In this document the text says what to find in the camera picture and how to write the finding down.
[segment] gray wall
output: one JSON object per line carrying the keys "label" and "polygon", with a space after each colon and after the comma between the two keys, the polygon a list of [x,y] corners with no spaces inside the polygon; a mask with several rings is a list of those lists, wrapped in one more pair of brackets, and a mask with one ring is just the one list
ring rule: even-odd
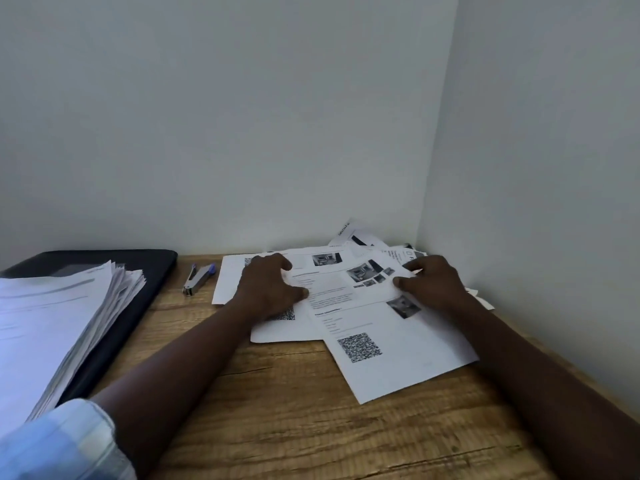
{"label": "gray wall", "polygon": [[640,410],[640,0],[460,0],[419,235]]}
{"label": "gray wall", "polygon": [[0,269],[415,240],[458,0],[0,0]]}

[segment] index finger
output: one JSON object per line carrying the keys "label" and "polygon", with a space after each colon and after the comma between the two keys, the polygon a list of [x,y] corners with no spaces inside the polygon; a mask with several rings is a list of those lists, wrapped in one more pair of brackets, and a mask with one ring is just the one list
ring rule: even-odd
{"label": "index finger", "polygon": [[269,258],[277,261],[277,263],[280,265],[281,269],[284,269],[285,271],[290,270],[293,266],[291,265],[291,261],[289,261],[287,258],[285,258],[282,254],[280,253],[274,253],[270,256],[268,256]]}
{"label": "index finger", "polygon": [[437,271],[439,268],[443,266],[448,266],[449,263],[443,256],[423,256],[418,259],[414,259],[404,264],[404,267],[409,271],[418,271],[419,269],[423,270],[425,273],[431,273],[433,271]]}

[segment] plaid sleeve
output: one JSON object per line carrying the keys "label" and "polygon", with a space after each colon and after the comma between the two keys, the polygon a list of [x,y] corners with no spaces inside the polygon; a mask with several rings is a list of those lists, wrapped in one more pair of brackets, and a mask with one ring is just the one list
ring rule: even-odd
{"label": "plaid sleeve", "polygon": [[0,479],[135,480],[98,405],[74,399],[0,438]]}

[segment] qr code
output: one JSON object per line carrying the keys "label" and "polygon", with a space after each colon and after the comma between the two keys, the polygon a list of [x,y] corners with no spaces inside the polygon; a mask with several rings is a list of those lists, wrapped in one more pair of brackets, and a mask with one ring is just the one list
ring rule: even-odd
{"label": "qr code", "polygon": [[366,333],[352,335],[338,340],[340,347],[346,352],[351,362],[359,362],[364,359],[382,355],[380,348]]}
{"label": "qr code", "polygon": [[293,313],[293,308],[286,309],[280,315],[276,315],[274,317],[269,318],[269,320],[295,320],[296,314]]}

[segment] person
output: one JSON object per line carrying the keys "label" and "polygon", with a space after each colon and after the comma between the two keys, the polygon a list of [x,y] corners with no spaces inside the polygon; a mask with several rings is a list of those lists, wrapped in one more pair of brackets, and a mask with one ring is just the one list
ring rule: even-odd
{"label": "person", "polygon": [[[440,256],[411,261],[394,284],[448,317],[568,479],[637,479],[640,425],[466,293]],[[252,325],[308,290],[288,286],[281,254],[254,258],[235,297],[91,400],[75,399],[0,440],[0,478],[143,478]]]}

